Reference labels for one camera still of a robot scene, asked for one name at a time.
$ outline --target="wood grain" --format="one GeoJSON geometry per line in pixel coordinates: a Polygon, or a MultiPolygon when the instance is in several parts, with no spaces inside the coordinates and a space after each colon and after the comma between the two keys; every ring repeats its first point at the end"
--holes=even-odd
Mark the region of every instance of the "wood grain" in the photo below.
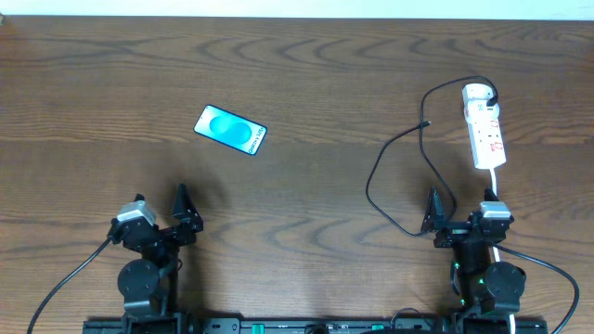
{"type": "MultiPolygon", "coordinates": [[[[594,23],[474,20],[7,18],[0,27],[0,333],[21,333],[44,296],[136,192],[162,225],[187,183],[206,225],[182,250],[181,303],[244,316],[390,316],[457,306],[451,253],[407,238],[367,203],[381,144],[418,122],[422,95],[482,74],[500,92],[517,217],[505,244],[571,273],[582,296],[565,332],[594,327],[594,23]],[[195,135],[214,104],[266,125],[250,157],[195,135]]],[[[428,101],[426,150],[474,209],[457,87],[428,101]]],[[[416,230],[437,180],[417,137],[394,143],[371,196],[416,230]]],[[[48,304],[37,332],[120,316],[108,248],[48,304]]],[[[521,315],[561,320],[572,289],[528,275],[521,315]]]]}

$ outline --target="phone screen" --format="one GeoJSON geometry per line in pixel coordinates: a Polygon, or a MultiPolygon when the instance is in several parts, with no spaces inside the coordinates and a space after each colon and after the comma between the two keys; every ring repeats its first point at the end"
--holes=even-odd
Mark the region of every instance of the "phone screen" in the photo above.
{"type": "Polygon", "coordinates": [[[266,127],[229,111],[208,105],[194,126],[194,132],[221,144],[255,155],[266,135],[266,127]]]}

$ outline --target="white wall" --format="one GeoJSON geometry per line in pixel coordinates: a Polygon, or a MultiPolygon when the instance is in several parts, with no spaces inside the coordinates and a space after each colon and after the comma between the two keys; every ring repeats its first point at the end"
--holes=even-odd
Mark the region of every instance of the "white wall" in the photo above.
{"type": "Polygon", "coordinates": [[[594,0],[0,0],[5,15],[594,19],[594,0]]]}

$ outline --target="power strip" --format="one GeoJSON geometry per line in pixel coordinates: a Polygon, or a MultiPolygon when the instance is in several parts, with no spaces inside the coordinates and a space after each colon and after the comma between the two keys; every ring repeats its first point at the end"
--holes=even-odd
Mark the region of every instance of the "power strip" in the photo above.
{"type": "Polygon", "coordinates": [[[499,105],[487,106],[491,97],[493,89],[486,84],[471,83],[462,90],[474,167],[482,170],[494,169],[506,161],[499,128],[499,105]]]}

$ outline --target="black cable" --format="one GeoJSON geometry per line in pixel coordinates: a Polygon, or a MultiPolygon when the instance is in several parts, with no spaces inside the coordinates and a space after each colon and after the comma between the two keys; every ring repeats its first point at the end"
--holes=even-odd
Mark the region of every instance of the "black cable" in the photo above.
{"type": "Polygon", "coordinates": [[[423,319],[423,321],[425,322],[425,324],[427,324],[427,326],[429,326],[429,329],[433,329],[433,325],[427,321],[427,319],[425,318],[425,315],[423,315],[421,312],[419,312],[416,308],[413,307],[405,307],[403,309],[401,309],[400,311],[396,312],[396,314],[392,317],[392,320],[390,320],[390,327],[391,328],[395,328],[396,326],[396,319],[400,317],[400,315],[405,312],[405,311],[414,311],[417,314],[420,315],[420,317],[423,319]]]}
{"type": "MultiPolygon", "coordinates": [[[[462,81],[477,80],[477,79],[485,80],[486,82],[488,82],[491,85],[491,87],[493,88],[494,96],[491,97],[487,101],[486,105],[489,107],[495,106],[495,104],[497,103],[497,99],[498,99],[498,92],[497,92],[497,89],[495,88],[495,85],[493,83],[491,83],[491,81],[489,79],[485,78],[482,75],[473,75],[473,76],[468,76],[468,77],[464,77],[464,78],[458,78],[458,79],[449,81],[447,83],[442,83],[442,84],[432,88],[431,90],[429,90],[429,92],[425,93],[425,96],[423,96],[423,99],[420,101],[420,123],[425,122],[425,115],[424,115],[425,99],[427,98],[427,96],[429,96],[429,94],[431,94],[432,92],[438,90],[439,88],[442,88],[449,84],[455,84],[455,83],[459,83],[462,81]]],[[[420,154],[423,156],[423,158],[425,158],[425,161],[427,161],[427,164],[429,164],[429,167],[431,167],[431,169],[433,170],[433,172],[435,173],[435,175],[437,176],[437,178],[439,179],[439,181],[442,183],[445,190],[447,191],[447,194],[452,199],[452,212],[447,216],[447,221],[450,221],[452,219],[452,217],[454,217],[454,214],[456,214],[456,209],[458,208],[458,202],[456,201],[456,196],[454,196],[454,192],[452,192],[452,189],[449,188],[449,186],[447,185],[447,183],[444,180],[444,178],[442,177],[442,175],[440,175],[439,172],[437,172],[437,169],[435,169],[435,166],[433,166],[433,164],[429,161],[429,158],[427,158],[427,155],[425,154],[425,149],[423,148],[423,127],[420,127],[420,129],[419,129],[419,147],[420,147],[420,154]]]]}
{"type": "Polygon", "coordinates": [[[555,328],[555,330],[553,330],[551,332],[551,334],[559,333],[565,327],[565,325],[567,325],[567,323],[569,322],[569,319],[572,317],[572,315],[574,315],[575,308],[577,307],[577,303],[579,302],[579,287],[577,286],[577,282],[575,282],[575,279],[571,275],[569,275],[565,271],[563,271],[561,268],[559,268],[553,264],[546,263],[542,260],[538,260],[537,258],[534,258],[530,255],[526,255],[519,251],[510,250],[503,246],[499,246],[498,244],[494,243],[493,241],[491,241],[489,239],[486,239],[485,241],[488,244],[490,244],[491,246],[496,247],[500,251],[505,251],[506,253],[515,255],[519,258],[522,258],[522,259],[525,259],[528,261],[532,261],[533,263],[540,264],[540,265],[544,266],[545,268],[548,268],[554,272],[561,274],[563,277],[565,277],[565,278],[567,278],[567,280],[569,280],[569,282],[572,284],[572,286],[574,286],[574,301],[572,302],[572,306],[569,308],[569,311],[567,311],[567,314],[565,315],[565,317],[563,318],[561,323],[555,328]]]}
{"type": "Polygon", "coordinates": [[[368,197],[369,204],[371,204],[371,206],[374,207],[375,210],[377,210],[379,213],[381,213],[381,215],[383,215],[387,220],[389,220],[390,223],[394,224],[394,226],[398,227],[404,234],[406,234],[409,237],[421,237],[421,236],[426,235],[428,231],[419,232],[419,233],[415,233],[415,234],[406,231],[404,227],[402,227],[399,223],[397,223],[394,219],[392,219],[392,217],[390,217],[386,212],[384,212],[377,205],[375,205],[373,200],[371,200],[371,197],[369,196],[369,184],[371,184],[371,178],[373,177],[375,170],[378,168],[378,165],[380,164],[380,160],[381,160],[381,156],[383,155],[383,152],[388,148],[388,146],[390,144],[392,144],[396,139],[400,138],[401,136],[408,135],[415,130],[422,129],[425,126],[429,126],[430,124],[431,124],[431,122],[421,122],[419,125],[415,126],[414,128],[410,128],[410,129],[404,131],[402,134],[395,136],[394,138],[388,140],[385,144],[383,144],[383,147],[380,150],[380,155],[378,155],[378,159],[375,161],[375,164],[373,165],[373,169],[371,169],[371,173],[369,174],[368,182],[365,185],[365,195],[368,197]]]}
{"type": "Polygon", "coordinates": [[[452,265],[449,268],[449,283],[452,285],[452,290],[454,290],[454,293],[459,296],[460,291],[458,289],[458,285],[456,284],[457,271],[458,269],[456,268],[456,261],[452,260],[452,265]]]}
{"type": "Polygon", "coordinates": [[[27,329],[27,334],[33,333],[33,327],[35,327],[35,322],[37,321],[37,318],[39,317],[41,312],[44,311],[44,307],[47,305],[49,300],[52,299],[52,297],[54,297],[56,292],[58,292],[58,290],[60,288],[62,288],[64,286],[64,284],[68,283],[68,281],[71,280],[71,278],[73,278],[76,274],[78,274],[81,270],[83,270],[89,263],[91,263],[91,261],[95,260],[95,258],[110,244],[110,242],[111,242],[111,238],[108,238],[107,240],[105,240],[101,244],[101,246],[99,246],[99,248],[97,250],[95,250],[95,252],[93,254],[91,254],[91,256],[89,256],[88,259],[86,259],[86,261],[81,263],[81,265],[79,265],[78,268],[74,269],[71,273],[69,273],[66,277],[64,277],[64,279],[62,279],[62,281],[59,282],[56,285],[56,287],[54,289],[52,289],[47,294],[47,297],[45,297],[44,301],[41,302],[41,304],[37,308],[37,311],[35,311],[35,314],[33,315],[33,318],[31,319],[31,323],[29,323],[29,329],[27,329]]]}

